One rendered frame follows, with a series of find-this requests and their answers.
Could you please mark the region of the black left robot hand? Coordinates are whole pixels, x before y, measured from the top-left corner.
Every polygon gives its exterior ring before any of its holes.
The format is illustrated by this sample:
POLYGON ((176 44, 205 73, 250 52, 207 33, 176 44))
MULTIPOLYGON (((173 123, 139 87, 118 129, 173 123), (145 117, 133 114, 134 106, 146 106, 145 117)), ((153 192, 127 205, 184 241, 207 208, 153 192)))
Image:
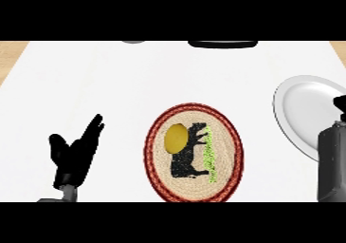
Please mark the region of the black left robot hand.
POLYGON ((60 189, 66 185, 77 188, 83 184, 93 161, 102 128, 102 116, 96 114, 81 137, 72 144, 66 144, 60 135, 52 134, 49 136, 50 159, 56 165, 54 189, 60 189))

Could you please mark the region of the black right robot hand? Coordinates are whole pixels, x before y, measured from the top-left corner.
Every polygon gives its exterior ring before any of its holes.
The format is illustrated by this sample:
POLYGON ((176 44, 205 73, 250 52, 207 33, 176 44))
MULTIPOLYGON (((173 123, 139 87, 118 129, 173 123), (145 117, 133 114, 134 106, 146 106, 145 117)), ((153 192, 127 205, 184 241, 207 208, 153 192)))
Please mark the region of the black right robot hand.
POLYGON ((332 105, 341 111, 340 120, 346 122, 346 95, 341 95, 332 99, 332 105))

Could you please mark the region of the white plate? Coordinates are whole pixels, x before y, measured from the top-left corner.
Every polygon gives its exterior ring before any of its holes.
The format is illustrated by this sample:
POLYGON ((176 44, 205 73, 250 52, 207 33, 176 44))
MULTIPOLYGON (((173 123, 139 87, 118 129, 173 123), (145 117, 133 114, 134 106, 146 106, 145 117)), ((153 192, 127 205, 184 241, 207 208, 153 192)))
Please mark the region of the white plate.
POLYGON ((312 75, 289 77, 273 94, 279 130, 300 152, 317 160, 317 135, 340 120, 332 98, 346 95, 346 85, 312 75))

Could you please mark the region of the yellow can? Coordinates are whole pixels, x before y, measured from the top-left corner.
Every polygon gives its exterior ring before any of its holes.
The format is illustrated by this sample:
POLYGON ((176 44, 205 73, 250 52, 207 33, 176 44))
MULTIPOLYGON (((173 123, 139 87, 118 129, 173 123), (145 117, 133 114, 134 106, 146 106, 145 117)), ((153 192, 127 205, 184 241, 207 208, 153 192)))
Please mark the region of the yellow can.
POLYGON ((186 127, 177 123, 173 124, 165 132, 164 148, 170 154, 176 154, 184 147, 187 142, 186 127))

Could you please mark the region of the oval woven placemat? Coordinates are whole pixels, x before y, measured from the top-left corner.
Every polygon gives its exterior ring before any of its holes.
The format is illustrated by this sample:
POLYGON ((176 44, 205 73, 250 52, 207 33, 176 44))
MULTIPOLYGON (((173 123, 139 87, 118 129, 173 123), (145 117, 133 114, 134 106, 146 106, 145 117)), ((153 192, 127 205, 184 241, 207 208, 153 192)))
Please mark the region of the oval woven placemat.
POLYGON ((168 202, 224 202, 241 180, 244 150, 226 116, 210 106, 183 103, 155 119, 145 140, 149 184, 168 202), (180 123, 187 130, 183 149, 170 154, 165 132, 180 123))

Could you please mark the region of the black flat object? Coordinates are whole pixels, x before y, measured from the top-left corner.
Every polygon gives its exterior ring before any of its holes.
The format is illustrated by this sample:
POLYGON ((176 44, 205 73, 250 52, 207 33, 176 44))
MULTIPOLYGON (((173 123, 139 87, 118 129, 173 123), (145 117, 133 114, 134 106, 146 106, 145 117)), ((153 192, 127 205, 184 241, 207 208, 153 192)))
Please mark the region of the black flat object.
POLYGON ((257 41, 187 41, 187 44, 201 48, 247 48, 254 47, 257 41))

